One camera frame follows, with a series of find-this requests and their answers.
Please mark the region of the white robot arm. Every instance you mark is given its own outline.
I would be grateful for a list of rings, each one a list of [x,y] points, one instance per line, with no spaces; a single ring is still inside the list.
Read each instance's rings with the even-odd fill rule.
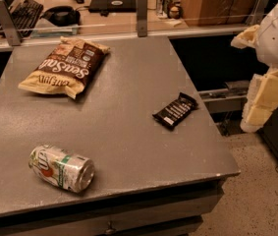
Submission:
[[[253,75],[243,110],[241,129],[254,133],[278,108],[278,3],[259,25],[235,36],[231,45],[254,48],[257,60],[269,67],[264,75]]]

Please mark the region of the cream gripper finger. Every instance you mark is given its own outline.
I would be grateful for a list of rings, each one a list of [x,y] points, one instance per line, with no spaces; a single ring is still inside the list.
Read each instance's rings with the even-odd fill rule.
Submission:
[[[244,49],[246,47],[255,48],[258,30],[259,25],[254,25],[245,29],[232,39],[231,45],[239,49]]]
[[[263,76],[254,74],[247,94],[240,127],[254,133],[264,126],[278,108],[278,69],[270,68]]]

